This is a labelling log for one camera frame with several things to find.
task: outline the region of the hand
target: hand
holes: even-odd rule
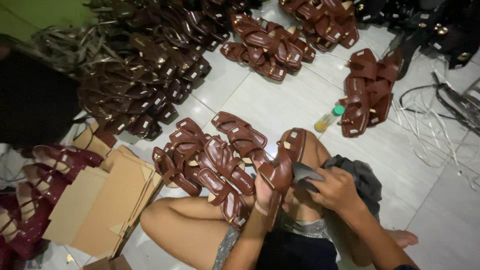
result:
[[[253,161],[253,164],[257,168],[257,177],[255,178],[255,190],[257,193],[257,202],[258,205],[267,210],[270,208],[270,199],[272,198],[272,190],[270,186],[262,179],[258,168],[261,166],[260,162]]]
[[[358,196],[353,176],[350,173],[337,167],[333,167],[331,170],[317,168],[315,171],[325,178],[323,182],[307,180],[320,191],[320,193],[316,193],[308,190],[312,200],[316,203],[340,215],[359,207],[365,207]]]

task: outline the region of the cardboard box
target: cardboard box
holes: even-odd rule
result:
[[[43,238],[97,258],[120,254],[163,184],[153,165],[126,147],[112,150],[104,165],[108,171],[87,167],[67,186]]]

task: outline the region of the yellow liquid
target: yellow liquid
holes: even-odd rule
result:
[[[313,128],[317,131],[317,132],[325,132],[325,130],[327,130],[327,127],[329,125],[325,124],[324,122],[322,121],[317,121],[314,125],[313,125]]]

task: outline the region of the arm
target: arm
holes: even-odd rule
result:
[[[312,199],[339,214],[371,250],[377,269],[392,270],[400,265],[416,267],[412,259],[370,214],[357,194],[351,174],[335,167],[332,170],[318,168],[317,173],[323,176],[325,181],[310,181],[320,191],[309,191]]]
[[[254,164],[257,168],[261,165],[256,161],[254,161]],[[262,180],[259,173],[255,179],[255,189],[259,207],[268,209],[272,191],[267,186],[267,183]],[[253,208],[245,229],[230,251],[222,270],[255,269],[265,235],[267,234],[265,220],[266,216],[258,211],[257,208]]]

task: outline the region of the brand logo on insole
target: brand logo on insole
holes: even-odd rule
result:
[[[247,183],[247,181],[245,181],[245,179],[240,177],[240,180],[242,180],[242,182],[244,182],[247,185],[247,187],[250,188],[250,185]]]
[[[215,182],[212,180],[212,178],[208,176],[208,174],[205,173],[204,175],[208,179],[208,181],[210,181],[210,183],[215,184]]]

